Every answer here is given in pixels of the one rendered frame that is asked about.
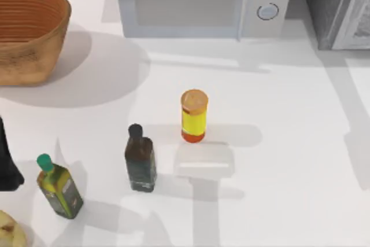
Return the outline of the pale yellow bread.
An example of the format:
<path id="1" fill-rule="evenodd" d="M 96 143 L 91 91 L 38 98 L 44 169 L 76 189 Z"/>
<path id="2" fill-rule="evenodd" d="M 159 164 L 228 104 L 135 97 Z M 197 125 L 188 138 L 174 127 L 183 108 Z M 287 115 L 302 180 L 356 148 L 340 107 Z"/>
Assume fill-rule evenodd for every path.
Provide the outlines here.
<path id="1" fill-rule="evenodd" d="M 28 247 L 23 228 L 2 210 L 0 210 L 0 247 Z"/>

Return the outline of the dark brown square bottle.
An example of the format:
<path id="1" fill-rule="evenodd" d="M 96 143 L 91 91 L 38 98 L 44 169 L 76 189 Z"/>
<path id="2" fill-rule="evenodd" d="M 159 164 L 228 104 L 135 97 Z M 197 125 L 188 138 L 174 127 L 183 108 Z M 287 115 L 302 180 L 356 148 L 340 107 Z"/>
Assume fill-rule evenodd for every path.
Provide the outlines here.
<path id="1" fill-rule="evenodd" d="M 143 136 L 143 128 L 137 123 L 128 127 L 128 135 L 124 156 L 131 189 L 151 193 L 157 179 L 153 141 Z"/>

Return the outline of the green capped olive oil bottle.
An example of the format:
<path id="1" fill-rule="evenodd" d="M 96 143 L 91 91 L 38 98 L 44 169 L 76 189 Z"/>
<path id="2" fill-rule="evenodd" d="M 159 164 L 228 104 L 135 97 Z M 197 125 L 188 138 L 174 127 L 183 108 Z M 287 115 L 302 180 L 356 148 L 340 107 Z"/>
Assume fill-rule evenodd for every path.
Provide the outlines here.
<path id="1" fill-rule="evenodd" d="M 53 163 L 51 157 L 44 153 L 36 159 L 41 171 L 37 184 L 56 214 L 74 219 L 83 206 L 83 199 L 76 187 L 69 170 Z"/>

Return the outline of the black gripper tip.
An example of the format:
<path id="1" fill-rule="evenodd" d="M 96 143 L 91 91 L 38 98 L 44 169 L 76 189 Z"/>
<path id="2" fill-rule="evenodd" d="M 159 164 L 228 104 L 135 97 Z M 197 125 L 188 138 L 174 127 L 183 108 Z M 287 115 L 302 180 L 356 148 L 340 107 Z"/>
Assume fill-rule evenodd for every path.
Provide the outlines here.
<path id="1" fill-rule="evenodd" d="M 25 182 L 9 151 L 3 120 L 0 117 L 0 191 L 16 191 Z"/>

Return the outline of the microwave oven door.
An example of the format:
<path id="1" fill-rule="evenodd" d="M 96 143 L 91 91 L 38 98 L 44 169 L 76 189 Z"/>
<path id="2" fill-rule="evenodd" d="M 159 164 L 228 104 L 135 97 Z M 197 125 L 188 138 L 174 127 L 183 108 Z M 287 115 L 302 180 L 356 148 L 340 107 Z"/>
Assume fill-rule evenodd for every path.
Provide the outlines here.
<path id="1" fill-rule="evenodd" d="M 236 38 L 245 0 L 118 0 L 128 38 Z"/>

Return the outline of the yellow and orange bottle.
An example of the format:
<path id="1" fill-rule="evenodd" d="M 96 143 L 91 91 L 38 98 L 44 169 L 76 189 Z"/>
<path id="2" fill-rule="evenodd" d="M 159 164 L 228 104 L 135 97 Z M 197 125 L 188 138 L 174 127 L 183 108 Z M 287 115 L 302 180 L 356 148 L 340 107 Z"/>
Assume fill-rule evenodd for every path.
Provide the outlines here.
<path id="1" fill-rule="evenodd" d="M 182 137 L 185 141 L 198 143 L 203 140 L 208 102 L 208 96 L 199 89 L 187 90 L 182 94 Z"/>

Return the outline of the brown woven basket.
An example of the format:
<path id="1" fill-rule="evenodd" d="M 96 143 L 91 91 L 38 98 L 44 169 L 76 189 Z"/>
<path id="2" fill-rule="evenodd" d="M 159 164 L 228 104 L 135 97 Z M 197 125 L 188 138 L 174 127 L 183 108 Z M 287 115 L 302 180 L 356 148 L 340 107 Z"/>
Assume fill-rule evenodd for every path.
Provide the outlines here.
<path id="1" fill-rule="evenodd" d="M 0 86 L 45 82 L 64 45 L 68 0 L 0 0 Z"/>

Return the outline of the round grey microwave knob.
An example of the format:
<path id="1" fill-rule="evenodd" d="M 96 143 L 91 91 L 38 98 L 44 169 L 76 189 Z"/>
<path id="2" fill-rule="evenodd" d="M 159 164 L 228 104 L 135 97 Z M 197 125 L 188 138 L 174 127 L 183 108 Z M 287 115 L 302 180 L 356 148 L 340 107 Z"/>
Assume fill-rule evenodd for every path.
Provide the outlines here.
<path id="1" fill-rule="evenodd" d="M 257 9 L 257 16 L 259 19 L 269 21 L 277 17 L 279 14 L 279 7 L 274 3 L 269 3 L 264 6 L 260 6 Z"/>

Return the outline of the pale microwave oven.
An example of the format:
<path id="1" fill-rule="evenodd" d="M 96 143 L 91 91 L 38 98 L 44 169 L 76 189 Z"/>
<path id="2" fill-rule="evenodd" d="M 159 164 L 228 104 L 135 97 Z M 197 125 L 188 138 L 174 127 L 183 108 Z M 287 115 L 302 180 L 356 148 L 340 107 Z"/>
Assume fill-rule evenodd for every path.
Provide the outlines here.
<path id="1" fill-rule="evenodd" d="M 289 0 L 245 0 L 242 15 L 242 36 L 237 40 L 279 36 L 285 21 L 288 2 Z M 259 19 L 257 9 L 269 3 L 274 3 L 279 7 L 278 16 L 269 21 Z"/>

